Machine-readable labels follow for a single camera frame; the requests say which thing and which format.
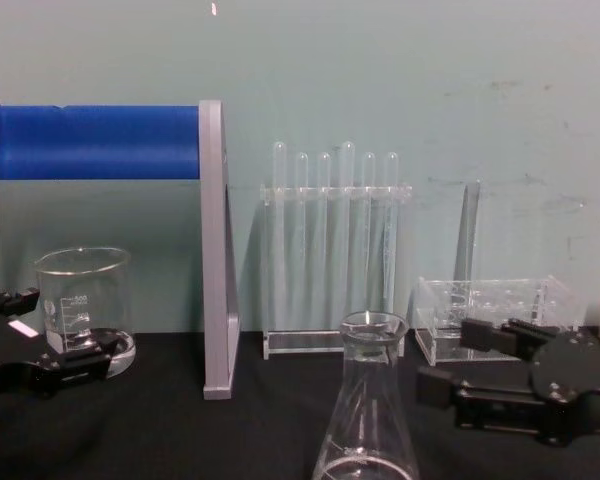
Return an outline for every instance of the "light blue wall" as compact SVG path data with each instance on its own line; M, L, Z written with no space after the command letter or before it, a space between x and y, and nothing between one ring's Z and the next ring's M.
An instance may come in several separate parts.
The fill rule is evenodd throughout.
M207 0L1 0L0 98L222 99L246 328L260 326L247 251L275 140L394 150L429 199L447 181L542 179L561 212L536 222L542 269L600 295L600 0L218 0L216 13ZM185 182L2 184L0 285L31 283L31 261L51 248L117 244L134 255L138 330L189 329L198 197ZM571 201L584 207L568 213ZM417 218L414 274L443 275L453 228Z

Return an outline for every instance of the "black table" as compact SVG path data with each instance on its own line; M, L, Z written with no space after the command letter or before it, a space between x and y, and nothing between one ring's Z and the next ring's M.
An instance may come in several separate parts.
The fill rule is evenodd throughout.
M263 360L243 334L234 398L202 399L200 334L141 334L138 355L109 382L50 400L0 397L0 480L307 480L340 387L338 355ZM401 360L403 401L422 480L596 479L600 437L568 449L524 436L459 431L451 412L414 404L412 338ZM524 381L517 362L448 367L469 379Z

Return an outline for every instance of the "acrylic tray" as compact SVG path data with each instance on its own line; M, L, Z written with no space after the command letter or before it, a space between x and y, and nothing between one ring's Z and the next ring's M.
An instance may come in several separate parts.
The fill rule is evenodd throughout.
M460 347L460 322L475 318L501 325L510 318L577 330L584 304L565 285L544 279L427 281L421 278L410 312L415 338L430 365L438 362L515 360L499 352Z

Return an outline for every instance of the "clear acrylic rack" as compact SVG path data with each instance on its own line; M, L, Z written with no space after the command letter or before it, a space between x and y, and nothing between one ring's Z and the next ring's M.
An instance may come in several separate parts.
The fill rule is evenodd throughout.
M262 187L264 357L342 349L338 325L363 310L406 311L411 187L389 153L334 158L273 146L273 179Z

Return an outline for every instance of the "blue foam roller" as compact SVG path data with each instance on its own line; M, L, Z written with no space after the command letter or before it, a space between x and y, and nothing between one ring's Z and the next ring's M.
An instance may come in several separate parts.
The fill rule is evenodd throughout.
M0 180L199 179L198 107L0 106Z

